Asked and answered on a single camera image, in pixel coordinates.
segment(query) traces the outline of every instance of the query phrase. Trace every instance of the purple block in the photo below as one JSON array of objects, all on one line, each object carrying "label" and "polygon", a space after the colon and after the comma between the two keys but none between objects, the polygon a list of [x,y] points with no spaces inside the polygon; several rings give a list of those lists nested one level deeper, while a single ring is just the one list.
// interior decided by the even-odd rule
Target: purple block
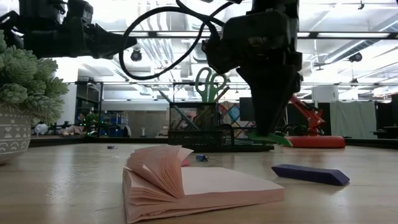
[{"label": "purple block", "polygon": [[272,170],[279,176],[296,180],[306,180],[321,184],[343,186],[349,182],[349,178],[340,170],[321,169],[289,164],[273,166]]}]

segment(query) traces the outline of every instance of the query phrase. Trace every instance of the green scissors handle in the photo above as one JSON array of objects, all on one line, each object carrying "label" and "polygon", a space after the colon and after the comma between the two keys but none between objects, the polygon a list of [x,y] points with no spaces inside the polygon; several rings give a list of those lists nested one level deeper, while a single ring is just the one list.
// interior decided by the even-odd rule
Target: green scissors handle
[{"label": "green scissors handle", "polygon": [[[207,77],[206,77],[206,82],[205,82],[205,89],[204,90],[200,90],[199,89],[199,79],[200,79],[200,75],[204,72],[207,71]],[[202,102],[204,103],[212,103],[214,102],[217,93],[224,89],[225,85],[226,85],[226,76],[224,74],[212,74],[213,71],[211,70],[211,68],[209,67],[204,67],[201,70],[199,70],[196,81],[195,81],[195,89],[196,91],[200,94],[201,98],[202,98]],[[224,82],[218,86],[215,87],[215,78],[217,76],[221,76],[223,77]]]}]

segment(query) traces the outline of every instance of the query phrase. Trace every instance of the pink paper stack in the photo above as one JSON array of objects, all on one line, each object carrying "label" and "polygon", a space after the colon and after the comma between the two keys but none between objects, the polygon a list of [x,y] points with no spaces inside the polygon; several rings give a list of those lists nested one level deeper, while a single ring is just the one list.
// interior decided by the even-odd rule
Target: pink paper stack
[{"label": "pink paper stack", "polygon": [[283,187],[220,167],[181,167],[192,152],[180,146],[135,150],[123,170],[128,223],[277,202]]}]

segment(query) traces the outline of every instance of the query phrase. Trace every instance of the table surface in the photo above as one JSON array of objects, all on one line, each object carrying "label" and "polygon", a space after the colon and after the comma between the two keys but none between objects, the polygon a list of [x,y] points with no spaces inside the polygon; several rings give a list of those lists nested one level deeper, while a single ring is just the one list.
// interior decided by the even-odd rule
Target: table surface
[{"label": "table surface", "polygon": [[[122,224],[122,168],[128,155],[150,145],[80,144],[29,149],[0,167],[1,224]],[[145,222],[186,223],[397,223],[398,151],[276,149],[262,153],[207,154],[208,162],[271,180],[285,187],[285,201]],[[339,169],[345,187],[276,176],[271,166],[297,164]]]}]

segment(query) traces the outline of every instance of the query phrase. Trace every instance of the white plant pot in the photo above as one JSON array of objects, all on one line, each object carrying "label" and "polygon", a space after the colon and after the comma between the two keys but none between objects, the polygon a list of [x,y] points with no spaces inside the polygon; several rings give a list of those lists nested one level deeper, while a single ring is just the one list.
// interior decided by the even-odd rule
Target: white plant pot
[{"label": "white plant pot", "polygon": [[26,152],[30,143],[30,116],[0,103],[0,165]]}]

